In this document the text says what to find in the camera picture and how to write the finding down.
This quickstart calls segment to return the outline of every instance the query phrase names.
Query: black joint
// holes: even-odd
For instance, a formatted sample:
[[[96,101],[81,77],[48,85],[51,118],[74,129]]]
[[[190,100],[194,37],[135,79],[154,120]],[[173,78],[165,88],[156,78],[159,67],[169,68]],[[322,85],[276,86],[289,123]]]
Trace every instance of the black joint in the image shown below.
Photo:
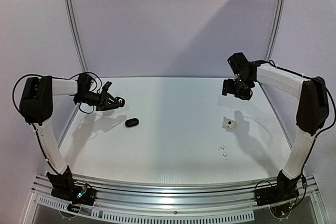
[[[289,179],[280,171],[277,177],[276,198],[281,201],[291,197],[292,192],[297,191],[297,182],[299,179],[300,176]]]
[[[81,73],[77,80],[77,93],[73,101],[77,103],[85,103],[89,106],[95,106],[96,111],[114,110],[125,105],[125,100],[121,97],[114,98],[108,93],[112,82],[108,81],[101,87],[100,93],[90,91],[93,78],[87,73]]]
[[[28,78],[19,105],[27,123],[42,123],[51,117],[53,107],[51,76]]]
[[[329,115],[328,97],[324,85],[325,82],[321,77],[304,81],[302,84],[296,120],[299,128],[312,136],[324,126]]]

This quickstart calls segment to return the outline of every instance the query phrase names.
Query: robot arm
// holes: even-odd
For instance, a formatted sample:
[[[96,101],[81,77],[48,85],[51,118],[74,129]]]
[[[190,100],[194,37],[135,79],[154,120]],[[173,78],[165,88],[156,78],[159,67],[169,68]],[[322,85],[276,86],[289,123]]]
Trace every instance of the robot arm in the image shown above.
[[[93,205],[96,190],[75,185],[69,166],[63,159],[53,131],[52,110],[54,95],[73,95],[73,101],[95,106],[96,111],[123,107],[125,100],[108,93],[111,82],[101,87],[100,93],[90,91],[93,78],[81,73],[77,80],[43,76],[28,78],[23,89],[19,112],[35,130],[40,148],[56,175],[47,173],[53,186],[51,195],[70,200],[73,204]]]
[[[249,62],[241,52],[229,57],[228,63],[234,72],[234,79],[224,81],[222,95],[229,93],[242,100],[249,100],[254,82],[259,82],[272,85],[299,100],[296,139],[289,158],[277,177],[276,191],[257,202],[265,205],[290,199],[292,193],[298,194],[297,181],[302,176],[315,135],[329,115],[327,93],[323,88],[324,80],[320,77],[303,78],[294,72],[271,66],[263,60]]]

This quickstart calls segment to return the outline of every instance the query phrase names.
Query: white table surface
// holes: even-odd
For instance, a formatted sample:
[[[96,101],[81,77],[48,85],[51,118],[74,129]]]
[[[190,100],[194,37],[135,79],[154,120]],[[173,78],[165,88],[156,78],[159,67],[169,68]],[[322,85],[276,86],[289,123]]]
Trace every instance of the white table surface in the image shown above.
[[[217,78],[102,78],[107,80],[113,83],[109,92],[126,104],[76,114],[60,148],[74,174],[138,183],[229,183],[277,176],[289,156],[258,84],[251,100],[241,101],[222,96],[223,79]],[[224,117],[236,127],[223,128]],[[140,124],[126,128],[130,118]]]

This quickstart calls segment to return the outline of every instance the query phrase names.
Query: ventilation grille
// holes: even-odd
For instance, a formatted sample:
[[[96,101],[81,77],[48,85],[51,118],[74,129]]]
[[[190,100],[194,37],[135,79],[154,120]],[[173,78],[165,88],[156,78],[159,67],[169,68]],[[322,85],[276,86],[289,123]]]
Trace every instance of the ventilation grille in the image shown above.
[[[57,209],[57,210],[67,210],[67,204],[64,204],[62,202],[58,202],[57,200],[54,200],[54,199],[49,199],[47,197],[43,197],[43,196],[40,196],[38,202],[41,204],[41,205],[44,205],[44,206],[47,206],[47,207],[51,207],[51,208],[54,208],[54,209]]]
[[[58,200],[48,197],[40,196],[39,203],[41,205],[54,208],[57,210],[67,211],[67,204],[59,202]],[[120,224],[222,224],[222,223],[243,223],[247,221],[254,221],[253,211],[244,211],[237,214],[221,215],[215,217],[136,217],[131,215],[114,214],[104,210],[92,209],[91,215],[82,215],[84,217],[90,217],[97,220],[103,220],[107,222],[120,223]]]
[[[113,223],[124,224],[221,224],[221,223],[243,223],[253,221],[253,211],[241,212],[232,215],[222,215],[216,217],[190,217],[190,218],[137,218],[123,215],[110,214],[105,211],[93,211],[92,215],[95,219],[109,221]]]

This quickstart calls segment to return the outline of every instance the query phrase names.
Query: curved white wall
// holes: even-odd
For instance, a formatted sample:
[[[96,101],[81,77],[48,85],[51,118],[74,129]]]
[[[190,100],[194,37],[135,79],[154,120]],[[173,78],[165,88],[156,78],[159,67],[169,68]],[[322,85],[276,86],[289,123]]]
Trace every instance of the curved white wall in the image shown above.
[[[81,69],[64,0],[0,0],[0,41],[0,223],[18,224],[45,162],[32,128],[12,105],[13,85],[27,73],[69,77]],[[73,109],[71,98],[55,100],[57,137]]]
[[[89,70],[103,77],[231,76],[265,57],[277,0],[72,0]]]
[[[322,76],[336,99],[336,0],[285,0],[272,60],[282,67],[310,76]],[[288,135],[295,137],[298,101],[268,87]],[[326,126],[333,119],[331,109]],[[309,159],[307,172],[314,174],[330,223],[336,223],[336,127],[322,133]]]

